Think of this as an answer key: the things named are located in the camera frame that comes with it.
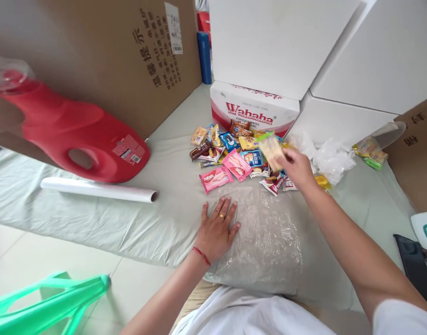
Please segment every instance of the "red detergent bottle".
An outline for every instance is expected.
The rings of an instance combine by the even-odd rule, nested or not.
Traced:
[[[147,163],[146,143],[125,123],[87,102],[64,98],[34,79],[22,60],[0,57],[0,97],[25,115],[26,140],[40,147],[59,166],[83,178],[122,183]],[[79,149],[93,160],[87,169],[69,156]]]

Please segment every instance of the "white shirt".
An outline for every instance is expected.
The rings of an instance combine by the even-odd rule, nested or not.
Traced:
[[[173,331],[192,334],[336,335],[295,302],[228,286],[219,287]],[[399,334],[427,335],[427,312],[404,301],[386,300],[375,310],[373,335]]]

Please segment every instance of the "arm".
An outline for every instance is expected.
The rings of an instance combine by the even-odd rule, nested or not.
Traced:
[[[278,162],[305,197],[370,322],[376,307],[389,298],[409,302],[427,311],[427,302],[394,262],[317,184],[309,159],[296,150],[285,149],[285,154],[292,162],[284,158]]]
[[[221,198],[210,218],[207,217],[207,202],[203,205],[201,226],[194,245],[210,262],[224,255],[240,228],[237,222],[229,231],[237,208],[236,203],[232,204],[228,214],[230,202],[229,197]],[[130,320],[121,335],[168,335],[184,303],[207,270],[209,266],[202,256],[192,250],[164,286]]]

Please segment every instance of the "blue container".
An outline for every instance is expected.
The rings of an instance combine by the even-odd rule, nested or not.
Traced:
[[[201,77],[203,83],[212,84],[212,71],[210,68],[210,43],[209,34],[205,32],[197,33],[198,51],[200,53]]]

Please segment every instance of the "hand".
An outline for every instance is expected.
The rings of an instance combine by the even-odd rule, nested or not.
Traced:
[[[310,186],[317,186],[308,157],[290,148],[283,149],[283,153],[285,157],[277,157],[275,160],[283,166],[289,178],[300,191]]]
[[[203,205],[203,210],[201,212],[201,227],[196,235],[195,247],[197,247],[211,263],[222,257],[231,247],[235,235],[237,235],[241,226],[241,224],[237,222],[229,231],[229,224],[234,218],[237,209],[237,203],[234,202],[228,214],[227,211],[230,203],[230,197],[221,198],[210,217],[207,217],[207,202]]]

